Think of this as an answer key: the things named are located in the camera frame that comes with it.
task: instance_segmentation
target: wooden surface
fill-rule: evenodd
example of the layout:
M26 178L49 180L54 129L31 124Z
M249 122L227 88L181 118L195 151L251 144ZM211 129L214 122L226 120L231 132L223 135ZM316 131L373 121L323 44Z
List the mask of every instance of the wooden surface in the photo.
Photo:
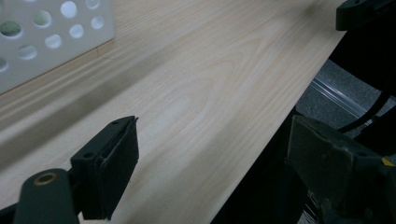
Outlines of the wooden surface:
M342 37L342 2L114 0L115 39L0 95L0 205L136 115L111 223L209 223Z

